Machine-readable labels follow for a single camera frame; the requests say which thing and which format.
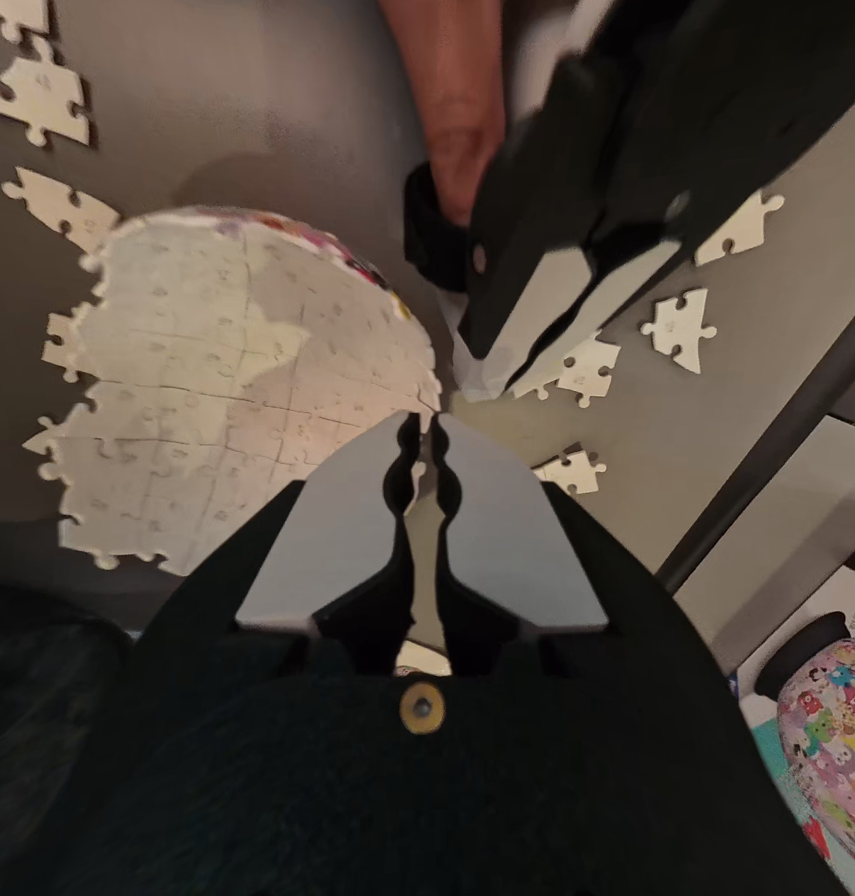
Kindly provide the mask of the colourful puzzle ball box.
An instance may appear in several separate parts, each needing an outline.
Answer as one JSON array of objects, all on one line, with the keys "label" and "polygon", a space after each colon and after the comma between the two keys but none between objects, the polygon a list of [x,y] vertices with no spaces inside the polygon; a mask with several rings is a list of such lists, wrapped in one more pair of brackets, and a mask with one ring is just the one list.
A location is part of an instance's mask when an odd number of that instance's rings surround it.
[{"label": "colourful puzzle ball box", "polygon": [[855,894],[855,554],[732,681],[789,811]]}]

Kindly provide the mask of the single white puzzle piece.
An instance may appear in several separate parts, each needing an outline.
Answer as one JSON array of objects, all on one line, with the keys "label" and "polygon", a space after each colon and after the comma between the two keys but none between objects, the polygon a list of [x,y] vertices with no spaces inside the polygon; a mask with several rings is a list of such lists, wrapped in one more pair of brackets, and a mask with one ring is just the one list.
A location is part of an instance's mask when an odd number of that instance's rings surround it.
[{"label": "single white puzzle piece", "polygon": [[94,254],[120,222],[116,210],[86,193],[27,168],[15,172],[15,181],[1,184],[4,195],[23,202],[31,216],[85,254]]},{"label": "single white puzzle piece", "polygon": [[16,56],[0,74],[0,116],[21,122],[38,148],[59,135],[90,145],[90,122],[80,76],[56,62],[49,41],[30,35],[33,57]]},{"label": "single white puzzle piece", "polygon": [[8,42],[19,45],[25,32],[49,35],[48,1],[0,1],[0,31]]}]

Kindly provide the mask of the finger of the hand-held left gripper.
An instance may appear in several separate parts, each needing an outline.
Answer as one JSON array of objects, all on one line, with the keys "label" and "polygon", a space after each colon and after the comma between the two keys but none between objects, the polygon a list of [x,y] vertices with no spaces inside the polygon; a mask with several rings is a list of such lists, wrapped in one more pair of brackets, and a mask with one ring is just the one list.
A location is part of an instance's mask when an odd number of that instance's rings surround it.
[{"label": "finger of the hand-held left gripper", "polygon": [[599,329],[589,329],[591,317],[574,321],[552,345],[540,350],[534,361],[528,360],[530,353],[545,331],[570,310],[591,279],[590,264],[579,247],[546,252],[487,356],[479,360],[463,348],[463,397],[497,399],[508,392],[519,398],[536,392],[545,398],[546,386],[558,377],[563,359]]},{"label": "finger of the hand-held left gripper", "polygon": [[565,356],[618,316],[680,249],[679,240],[661,240],[604,276],[599,285],[590,288],[563,332],[528,362],[523,373],[514,376],[509,393],[519,398],[552,382]]}]

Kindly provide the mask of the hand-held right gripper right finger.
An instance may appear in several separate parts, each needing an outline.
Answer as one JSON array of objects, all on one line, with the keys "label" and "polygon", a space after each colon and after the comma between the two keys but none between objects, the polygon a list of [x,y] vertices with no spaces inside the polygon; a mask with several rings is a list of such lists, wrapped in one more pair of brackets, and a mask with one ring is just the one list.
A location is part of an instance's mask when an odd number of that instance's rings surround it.
[{"label": "hand-held right gripper right finger", "polygon": [[609,618],[544,482],[508,448],[450,414],[432,424],[437,609],[454,599],[534,635],[600,632]]}]

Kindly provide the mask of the puzzle pieces group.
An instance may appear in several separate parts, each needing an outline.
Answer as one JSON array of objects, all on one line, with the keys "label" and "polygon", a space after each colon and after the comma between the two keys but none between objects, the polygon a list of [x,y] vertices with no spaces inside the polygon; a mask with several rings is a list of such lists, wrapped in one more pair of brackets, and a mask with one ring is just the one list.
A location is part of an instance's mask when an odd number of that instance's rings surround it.
[{"label": "puzzle pieces group", "polygon": [[[702,266],[728,254],[746,252],[763,245],[766,218],[781,209],[785,197],[755,191],[694,253],[694,263]],[[685,371],[702,372],[699,344],[716,336],[716,327],[704,322],[708,290],[696,287],[679,297],[658,300],[653,319],[644,322],[640,333],[650,338],[652,348]],[[611,372],[621,348],[601,342],[600,330],[589,331],[574,324],[536,359],[529,371],[509,388],[515,398],[535,392],[546,399],[548,385],[574,392],[578,408],[590,407],[592,398],[602,398],[610,389]],[[539,479],[556,483],[572,497],[595,493],[598,475],[606,465],[592,462],[585,451],[569,452],[534,469]]]}]

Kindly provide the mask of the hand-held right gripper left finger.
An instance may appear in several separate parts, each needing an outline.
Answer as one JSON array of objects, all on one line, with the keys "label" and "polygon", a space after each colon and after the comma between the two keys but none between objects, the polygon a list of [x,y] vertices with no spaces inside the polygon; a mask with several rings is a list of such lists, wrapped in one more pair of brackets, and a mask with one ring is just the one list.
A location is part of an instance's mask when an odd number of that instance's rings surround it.
[{"label": "hand-held right gripper left finger", "polygon": [[416,496],[421,422],[399,410],[308,476],[236,612],[240,628],[312,633],[321,611],[389,565]]}]

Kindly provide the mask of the person's left hand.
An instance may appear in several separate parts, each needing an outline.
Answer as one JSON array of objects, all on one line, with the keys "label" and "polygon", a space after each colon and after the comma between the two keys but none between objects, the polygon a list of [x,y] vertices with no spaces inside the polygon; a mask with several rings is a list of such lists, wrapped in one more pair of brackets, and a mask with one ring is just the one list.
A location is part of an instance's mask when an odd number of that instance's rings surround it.
[{"label": "person's left hand", "polygon": [[500,1],[380,1],[421,123],[438,205],[468,226],[505,134]]}]

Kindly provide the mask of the partly built white puzzle ball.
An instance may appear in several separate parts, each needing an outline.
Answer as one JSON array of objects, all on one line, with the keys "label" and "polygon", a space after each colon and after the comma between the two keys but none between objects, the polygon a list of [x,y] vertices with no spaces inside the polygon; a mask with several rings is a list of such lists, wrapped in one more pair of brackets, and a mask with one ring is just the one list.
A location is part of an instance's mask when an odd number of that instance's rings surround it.
[{"label": "partly built white puzzle ball", "polygon": [[63,485],[60,547],[187,576],[293,480],[442,387],[426,330],[332,234],[258,210],[139,216],[83,258],[42,359],[93,379],[24,448]]}]

